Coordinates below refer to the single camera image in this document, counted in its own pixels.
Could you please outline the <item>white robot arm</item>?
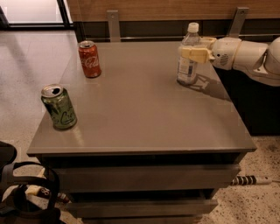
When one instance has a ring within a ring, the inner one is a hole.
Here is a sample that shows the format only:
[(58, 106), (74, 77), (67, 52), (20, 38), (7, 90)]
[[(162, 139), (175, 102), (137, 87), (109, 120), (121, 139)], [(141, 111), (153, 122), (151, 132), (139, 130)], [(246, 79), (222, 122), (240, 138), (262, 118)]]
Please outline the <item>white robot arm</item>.
[(272, 87), (280, 86), (280, 38), (270, 44), (240, 38), (201, 38), (196, 46), (178, 49), (183, 59), (210, 62), (223, 70), (237, 70), (250, 79)]

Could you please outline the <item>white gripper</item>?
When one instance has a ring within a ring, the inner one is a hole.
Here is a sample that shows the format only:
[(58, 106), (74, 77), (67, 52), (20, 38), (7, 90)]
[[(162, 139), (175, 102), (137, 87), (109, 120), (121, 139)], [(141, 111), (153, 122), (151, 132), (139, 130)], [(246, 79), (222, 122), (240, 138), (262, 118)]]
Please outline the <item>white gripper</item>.
[(180, 56), (201, 64), (212, 60), (214, 67), (230, 70), (241, 42), (239, 38), (201, 37), (200, 44), (205, 48), (181, 47)]

